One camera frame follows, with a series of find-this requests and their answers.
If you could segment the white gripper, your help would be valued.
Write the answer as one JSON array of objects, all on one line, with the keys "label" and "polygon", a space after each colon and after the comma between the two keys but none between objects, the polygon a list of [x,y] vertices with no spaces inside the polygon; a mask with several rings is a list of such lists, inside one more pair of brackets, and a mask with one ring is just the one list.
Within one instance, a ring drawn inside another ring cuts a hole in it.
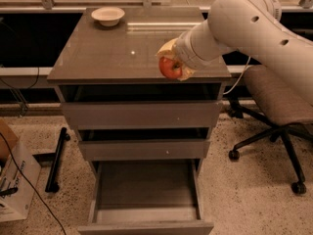
[{"label": "white gripper", "polygon": [[208,26],[195,26],[183,32],[177,39],[164,43],[156,56],[159,59],[174,60],[176,54],[176,57],[186,65],[178,78],[179,81],[184,81],[192,77],[196,71],[208,68],[212,61],[224,52],[225,46],[213,37]]}]

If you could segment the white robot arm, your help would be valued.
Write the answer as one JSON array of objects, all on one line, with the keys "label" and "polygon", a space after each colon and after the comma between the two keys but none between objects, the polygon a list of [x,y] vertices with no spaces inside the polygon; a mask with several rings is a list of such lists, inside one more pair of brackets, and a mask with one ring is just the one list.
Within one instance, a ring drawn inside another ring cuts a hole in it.
[{"label": "white robot arm", "polygon": [[313,104],[313,42],[284,27],[281,16],[278,0],[215,0],[207,20],[158,50],[158,68],[169,79],[185,80],[238,51]]}]

